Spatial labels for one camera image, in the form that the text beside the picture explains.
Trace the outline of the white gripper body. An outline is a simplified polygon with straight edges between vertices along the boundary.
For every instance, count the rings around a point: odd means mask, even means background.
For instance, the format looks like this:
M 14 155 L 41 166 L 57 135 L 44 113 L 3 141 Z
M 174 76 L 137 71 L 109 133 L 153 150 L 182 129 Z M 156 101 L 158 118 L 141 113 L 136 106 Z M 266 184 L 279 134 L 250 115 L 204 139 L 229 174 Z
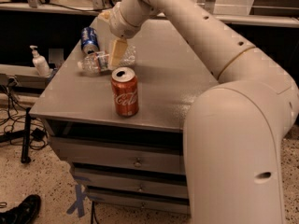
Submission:
M 109 16 L 109 28 L 116 37 L 133 38 L 140 31 L 141 25 L 142 11 L 139 4 L 119 2 L 112 8 Z

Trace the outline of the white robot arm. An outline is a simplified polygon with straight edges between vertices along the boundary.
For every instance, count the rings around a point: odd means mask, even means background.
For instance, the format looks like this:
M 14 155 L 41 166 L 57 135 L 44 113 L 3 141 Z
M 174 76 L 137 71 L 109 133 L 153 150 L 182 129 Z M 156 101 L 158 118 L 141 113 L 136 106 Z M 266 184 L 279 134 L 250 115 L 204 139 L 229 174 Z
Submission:
M 163 13 L 218 85 L 192 103 L 183 128 L 192 224 L 286 224 L 280 147 L 298 116 L 293 78 L 242 35 L 191 0 L 122 0 L 108 13 L 124 53 Z

